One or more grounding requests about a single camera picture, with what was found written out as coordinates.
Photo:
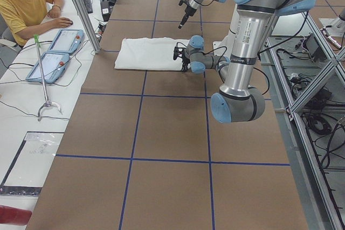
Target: white towel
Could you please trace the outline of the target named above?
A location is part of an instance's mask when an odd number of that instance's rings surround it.
[[[174,40],[165,37],[124,39],[115,68],[179,71],[182,68],[182,59],[173,60],[177,42],[187,46],[189,40]]]

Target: white table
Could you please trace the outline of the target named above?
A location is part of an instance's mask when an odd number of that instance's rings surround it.
[[[102,15],[99,0],[92,1],[93,13],[89,14],[89,18],[93,28],[96,30],[99,20],[102,22]],[[61,16],[68,17],[69,19],[73,20],[73,25],[70,26],[69,29],[83,29],[81,20],[77,15],[72,0],[65,0],[65,6],[62,9]],[[46,32],[39,37],[39,40],[53,40],[57,32],[58,29]],[[34,40],[30,39],[26,46],[33,43]],[[46,51],[48,47],[49,44],[42,44],[41,53]],[[42,113],[43,116],[65,118],[71,117],[74,105],[80,93],[80,88],[85,81],[86,75],[92,63],[93,54],[94,52],[92,46],[88,42],[77,54],[77,58],[82,63],[82,66],[78,72],[78,75],[69,86],[60,87],[56,85],[47,85],[47,92],[50,100],[61,105],[63,114],[60,114],[57,108],[45,108]],[[17,62],[34,65],[37,62],[36,46],[33,45],[32,47],[24,49],[17,56],[13,63]],[[56,83],[60,85],[68,84],[74,77],[79,65],[80,64],[75,59],[72,59],[69,62],[64,75]],[[20,79],[24,80],[31,67],[13,65],[11,66],[11,69],[18,75]],[[18,79],[9,70],[7,70],[7,72],[0,79],[0,83],[13,81],[18,81]],[[15,106],[29,114],[37,114],[38,109],[45,102],[43,87],[38,83],[17,82],[0,84],[0,94],[2,94],[0,101],[11,106]],[[27,131],[64,132],[67,124],[67,120],[52,120],[48,118],[43,118],[40,122],[38,122],[36,117],[26,116],[20,111],[0,103],[0,182],[4,178]],[[18,207],[31,211],[34,209],[36,201],[37,197],[0,196],[1,205]],[[25,229],[25,227],[0,224],[0,230],[5,229],[21,230]]]

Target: yellow t-shirt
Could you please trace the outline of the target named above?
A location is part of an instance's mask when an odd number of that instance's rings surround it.
[[[16,33],[40,24],[47,15],[47,2],[53,4],[53,0],[0,0],[0,13],[19,45],[24,46],[27,40]]]

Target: keyboard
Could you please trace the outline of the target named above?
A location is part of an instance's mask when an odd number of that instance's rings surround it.
[[[91,0],[82,0],[84,2],[84,5],[86,7],[86,11],[87,13],[92,13],[93,10],[92,10],[92,3],[91,3]]]

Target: red object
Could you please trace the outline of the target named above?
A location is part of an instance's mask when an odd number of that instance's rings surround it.
[[[31,217],[32,212],[20,208],[0,205],[0,224],[25,226]]]

